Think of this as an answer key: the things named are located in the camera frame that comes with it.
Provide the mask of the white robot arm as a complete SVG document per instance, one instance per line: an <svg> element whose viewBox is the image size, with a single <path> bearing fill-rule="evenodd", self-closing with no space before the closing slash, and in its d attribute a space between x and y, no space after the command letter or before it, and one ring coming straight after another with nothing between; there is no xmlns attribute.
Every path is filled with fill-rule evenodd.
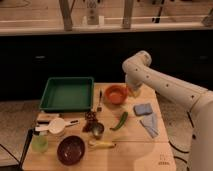
<svg viewBox="0 0 213 171"><path fill-rule="evenodd" d="M128 87L146 84L195 114L187 171L213 171L213 91L150 68L150 54L141 50L122 63Z"/></svg>

